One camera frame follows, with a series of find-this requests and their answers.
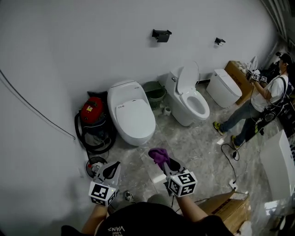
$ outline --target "smart toilet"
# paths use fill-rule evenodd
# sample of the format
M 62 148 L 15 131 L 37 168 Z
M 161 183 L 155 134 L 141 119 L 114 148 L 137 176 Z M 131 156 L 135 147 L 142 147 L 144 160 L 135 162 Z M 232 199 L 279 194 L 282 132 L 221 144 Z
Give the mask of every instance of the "smart toilet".
M 196 91 L 199 68 L 191 61 L 168 74 L 165 88 L 168 95 L 165 101 L 172 109 L 172 115 L 183 126 L 189 126 L 196 120 L 206 120 L 210 110 L 206 100 Z
M 224 69 L 214 70 L 206 91 L 222 108 L 233 105 L 242 96 L 241 89 Z
M 141 85 L 125 80 L 111 86 L 107 103 L 112 121 L 121 137 L 140 146 L 153 136 L 156 121 Z

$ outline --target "cardboard box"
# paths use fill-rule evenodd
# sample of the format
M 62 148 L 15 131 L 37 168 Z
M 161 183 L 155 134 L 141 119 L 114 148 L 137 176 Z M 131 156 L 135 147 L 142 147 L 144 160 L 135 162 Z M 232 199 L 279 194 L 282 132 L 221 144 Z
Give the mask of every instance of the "cardboard box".
M 250 220 L 250 201 L 248 194 L 230 192 L 216 195 L 198 205 L 208 215 L 219 216 L 233 234 L 241 225 Z
M 249 83 L 243 72 L 239 70 L 235 61 L 229 61 L 224 70 L 230 75 L 242 91 L 242 96 L 236 101 L 236 104 L 240 105 L 250 98 L 253 85 Z

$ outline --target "purple cloth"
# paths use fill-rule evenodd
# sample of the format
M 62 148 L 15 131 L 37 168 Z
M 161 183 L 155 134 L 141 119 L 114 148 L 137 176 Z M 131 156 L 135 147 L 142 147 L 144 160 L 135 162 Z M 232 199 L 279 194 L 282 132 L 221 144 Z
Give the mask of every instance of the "purple cloth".
M 168 156 L 167 150 L 164 148 L 152 148 L 149 150 L 148 155 L 153 158 L 154 162 L 158 164 L 161 170 L 164 170 L 164 162 L 170 166 L 170 158 Z

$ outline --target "white toilet lid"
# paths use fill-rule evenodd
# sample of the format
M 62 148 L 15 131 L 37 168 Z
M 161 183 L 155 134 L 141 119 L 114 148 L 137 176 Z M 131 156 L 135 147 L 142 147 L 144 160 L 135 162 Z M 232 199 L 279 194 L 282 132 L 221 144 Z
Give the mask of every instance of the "white toilet lid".
M 190 61 L 185 64 L 177 82 L 177 91 L 180 94 L 186 93 L 189 88 L 195 87 L 199 80 L 199 68 L 195 61 Z
M 146 138 L 156 127 L 152 109 L 142 99 L 130 100 L 117 106 L 116 116 L 121 129 L 132 138 Z
M 242 91 L 236 82 L 230 77 L 230 75 L 224 69 L 214 70 L 217 79 L 221 81 L 221 83 L 236 97 L 241 97 Z

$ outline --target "yellow sneaker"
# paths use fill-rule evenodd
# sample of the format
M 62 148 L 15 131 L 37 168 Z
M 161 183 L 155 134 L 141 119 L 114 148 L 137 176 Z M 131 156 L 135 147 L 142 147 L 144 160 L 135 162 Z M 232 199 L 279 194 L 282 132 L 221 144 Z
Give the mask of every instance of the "yellow sneaker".
M 231 139 L 231 143 L 232 143 L 232 145 L 234 145 L 234 148 L 236 149 L 236 150 L 238 150 L 239 148 L 240 148 L 240 146 L 238 146 L 238 145 L 236 145 L 235 144 L 235 141 L 236 141 L 236 136 L 231 136 L 230 137 L 230 139 Z
M 218 133 L 220 133 L 221 135 L 224 135 L 224 132 L 221 132 L 221 130 L 220 130 L 220 123 L 214 121 L 213 126 L 214 126 L 214 129 L 216 129 L 218 131 Z

